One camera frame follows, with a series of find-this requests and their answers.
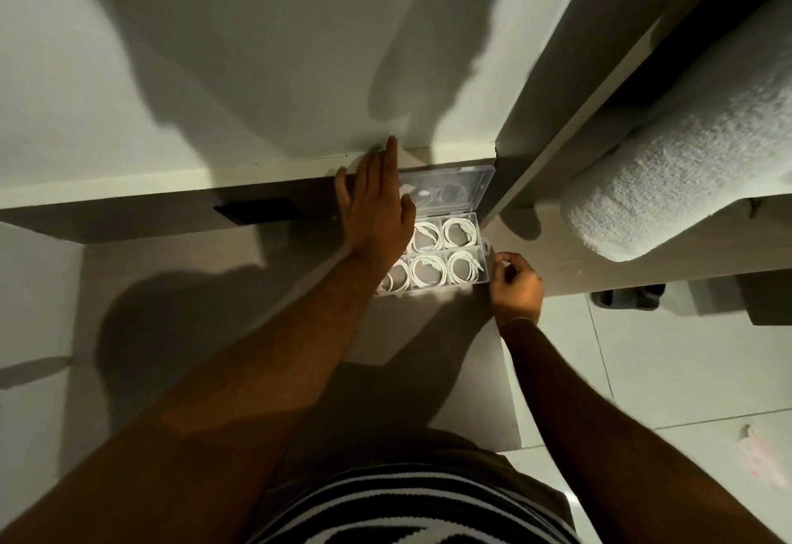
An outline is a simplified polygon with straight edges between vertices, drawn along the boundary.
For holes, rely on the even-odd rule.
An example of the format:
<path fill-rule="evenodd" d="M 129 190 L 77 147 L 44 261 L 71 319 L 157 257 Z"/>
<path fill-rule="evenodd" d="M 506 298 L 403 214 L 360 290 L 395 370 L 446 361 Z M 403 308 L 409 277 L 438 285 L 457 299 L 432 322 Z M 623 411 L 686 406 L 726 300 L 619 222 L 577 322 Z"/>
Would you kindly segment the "person's right hand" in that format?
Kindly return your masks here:
<path fill-rule="evenodd" d="M 502 251 L 493 257 L 490 303 L 498 328 L 516 320 L 537 325 L 543 299 L 542 279 L 522 255 Z"/>

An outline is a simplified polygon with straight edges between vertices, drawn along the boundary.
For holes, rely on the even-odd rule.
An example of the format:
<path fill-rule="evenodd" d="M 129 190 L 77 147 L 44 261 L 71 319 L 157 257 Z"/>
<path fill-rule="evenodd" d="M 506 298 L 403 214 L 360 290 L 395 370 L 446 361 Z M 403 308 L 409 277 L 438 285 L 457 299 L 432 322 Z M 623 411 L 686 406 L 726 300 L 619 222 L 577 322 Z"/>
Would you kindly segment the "person's left hand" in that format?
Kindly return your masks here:
<path fill-rule="evenodd" d="M 351 211 L 340 211 L 345 246 L 349 252 L 367 259 L 383 275 L 400 259 L 411 237 L 401 235 L 401 196 L 398 172 L 398 140 L 389 136 L 382 163 L 382 195 L 368 199 L 367 153 L 354 175 L 354 202 Z"/>

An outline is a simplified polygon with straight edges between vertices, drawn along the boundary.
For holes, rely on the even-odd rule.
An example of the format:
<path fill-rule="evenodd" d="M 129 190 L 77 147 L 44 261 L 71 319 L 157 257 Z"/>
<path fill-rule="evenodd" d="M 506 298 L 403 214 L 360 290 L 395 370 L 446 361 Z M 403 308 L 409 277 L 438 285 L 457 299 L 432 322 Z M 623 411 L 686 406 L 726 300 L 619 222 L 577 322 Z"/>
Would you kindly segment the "person's left forearm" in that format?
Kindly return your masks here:
<path fill-rule="evenodd" d="M 234 544 L 400 256 L 351 249 L 109 439 L 0 544 Z"/>

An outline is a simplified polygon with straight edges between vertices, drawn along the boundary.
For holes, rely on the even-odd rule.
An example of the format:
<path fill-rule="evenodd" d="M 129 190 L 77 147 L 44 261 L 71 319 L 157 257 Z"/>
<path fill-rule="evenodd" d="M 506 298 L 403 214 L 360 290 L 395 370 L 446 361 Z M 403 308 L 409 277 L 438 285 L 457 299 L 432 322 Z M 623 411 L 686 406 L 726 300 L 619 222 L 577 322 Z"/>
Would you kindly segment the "person's right forearm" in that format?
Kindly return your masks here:
<path fill-rule="evenodd" d="M 529 317 L 496 323 L 544 445 L 603 544 L 784 544 L 691 459 L 589 386 Z"/>

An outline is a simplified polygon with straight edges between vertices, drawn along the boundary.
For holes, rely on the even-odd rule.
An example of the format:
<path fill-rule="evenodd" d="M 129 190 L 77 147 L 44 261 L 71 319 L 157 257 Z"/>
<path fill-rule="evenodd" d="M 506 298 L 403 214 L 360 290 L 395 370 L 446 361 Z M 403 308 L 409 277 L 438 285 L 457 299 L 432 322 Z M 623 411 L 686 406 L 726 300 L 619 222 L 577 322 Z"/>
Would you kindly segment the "clear plastic organizer box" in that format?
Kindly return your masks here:
<path fill-rule="evenodd" d="M 490 165 L 402 172 L 400 194 L 417 209 L 414 232 L 380 283 L 380 297 L 401 296 L 490 280 L 489 242 L 476 213 L 494 174 Z"/>

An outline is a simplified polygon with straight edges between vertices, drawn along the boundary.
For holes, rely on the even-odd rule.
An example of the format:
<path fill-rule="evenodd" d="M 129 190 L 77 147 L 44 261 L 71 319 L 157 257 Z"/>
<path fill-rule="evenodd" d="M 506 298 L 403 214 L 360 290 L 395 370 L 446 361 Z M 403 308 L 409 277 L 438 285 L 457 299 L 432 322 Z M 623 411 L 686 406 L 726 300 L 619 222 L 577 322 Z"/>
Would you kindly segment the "black sandal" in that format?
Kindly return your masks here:
<path fill-rule="evenodd" d="M 665 283 L 608 289 L 589 294 L 589 300 L 600 309 L 654 311 L 660 307 L 665 293 Z"/>

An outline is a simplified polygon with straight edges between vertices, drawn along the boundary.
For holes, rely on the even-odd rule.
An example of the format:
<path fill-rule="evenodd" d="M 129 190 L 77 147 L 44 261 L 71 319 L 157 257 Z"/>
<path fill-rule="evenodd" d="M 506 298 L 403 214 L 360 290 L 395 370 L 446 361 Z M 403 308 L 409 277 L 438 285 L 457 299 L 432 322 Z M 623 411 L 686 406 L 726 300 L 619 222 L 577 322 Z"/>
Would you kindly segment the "brown shorts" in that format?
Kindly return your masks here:
<path fill-rule="evenodd" d="M 352 469 L 416 462 L 454 469 L 486 485 L 506 489 L 537 503 L 575 530 L 562 492 L 518 472 L 502 455 L 444 430 L 409 428 L 362 437 L 302 433 L 288 448 L 262 494 L 254 516 L 272 519 L 299 495 Z"/>

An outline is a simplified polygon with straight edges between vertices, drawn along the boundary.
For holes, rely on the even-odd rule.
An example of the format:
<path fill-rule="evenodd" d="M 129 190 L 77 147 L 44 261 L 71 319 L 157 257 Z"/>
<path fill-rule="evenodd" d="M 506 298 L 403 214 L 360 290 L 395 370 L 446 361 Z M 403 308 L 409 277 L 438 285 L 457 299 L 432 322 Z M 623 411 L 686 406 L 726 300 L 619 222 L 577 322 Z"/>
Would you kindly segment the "white rolled towel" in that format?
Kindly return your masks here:
<path fill-rule="evenodd" d="M 792 193 L 792 0 L 768 0 L 705 51 L 647 122 L 563 190 L 589 249 L 637 259 L 739 199 Z"/>

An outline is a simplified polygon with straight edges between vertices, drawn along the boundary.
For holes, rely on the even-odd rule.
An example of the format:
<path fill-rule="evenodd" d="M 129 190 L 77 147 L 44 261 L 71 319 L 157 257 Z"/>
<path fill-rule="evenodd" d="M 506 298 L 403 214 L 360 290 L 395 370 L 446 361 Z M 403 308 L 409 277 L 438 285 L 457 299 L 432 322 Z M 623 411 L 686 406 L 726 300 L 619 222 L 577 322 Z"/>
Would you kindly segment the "black white striped shirt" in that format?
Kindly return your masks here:
<path fill-rule="evenodd" d="M 514 489 L 428 463 L 353 469 L 297 496 L 246 544 L 582 544 Z"/>

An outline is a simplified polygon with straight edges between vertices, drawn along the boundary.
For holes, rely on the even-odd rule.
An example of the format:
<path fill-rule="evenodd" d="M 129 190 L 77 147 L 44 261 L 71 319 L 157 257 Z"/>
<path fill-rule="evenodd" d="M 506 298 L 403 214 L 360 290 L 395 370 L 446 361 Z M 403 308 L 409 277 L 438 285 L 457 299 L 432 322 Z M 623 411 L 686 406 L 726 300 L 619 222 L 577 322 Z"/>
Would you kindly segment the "pink white floor scrap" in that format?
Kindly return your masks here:
<path fill-rule="evenodd" d="M 745 469 L 755 478 L 770 483 L 775 478 L 775 459 L 750 423 L 741 426 L 738 453 Z"/>

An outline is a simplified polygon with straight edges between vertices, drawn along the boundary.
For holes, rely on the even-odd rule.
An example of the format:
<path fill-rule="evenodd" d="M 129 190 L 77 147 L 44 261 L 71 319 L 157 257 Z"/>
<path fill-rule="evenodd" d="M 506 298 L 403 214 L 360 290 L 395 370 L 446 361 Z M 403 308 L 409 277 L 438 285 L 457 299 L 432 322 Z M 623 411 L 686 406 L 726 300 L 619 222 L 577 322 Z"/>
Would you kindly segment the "black rectangular wall plate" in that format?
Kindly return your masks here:
<path fill-rule="evenodd" d="M 289 198 L 228 201 L 213 210 L 237 226 L 299 220 L 302 212 Z"/>

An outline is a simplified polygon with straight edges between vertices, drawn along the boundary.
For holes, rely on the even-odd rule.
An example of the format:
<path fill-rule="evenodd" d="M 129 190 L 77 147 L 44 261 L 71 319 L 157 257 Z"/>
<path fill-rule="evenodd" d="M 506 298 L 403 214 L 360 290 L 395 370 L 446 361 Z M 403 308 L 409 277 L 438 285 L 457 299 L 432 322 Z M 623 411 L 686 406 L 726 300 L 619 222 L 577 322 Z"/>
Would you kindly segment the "white wooden furniture frame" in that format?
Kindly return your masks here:
<path fill-rule="evenodd" d="M 792 194 L 741 200 L 640 259 L 613 263 L 573 237 L 569 179 L 639 126 L 651 105 L 765 0 L 572 0 L 497 139 L 481 203 L 497 248 L 525 255 L 547 295 L 738 276 L 750 294 L 792 286 Z"/>

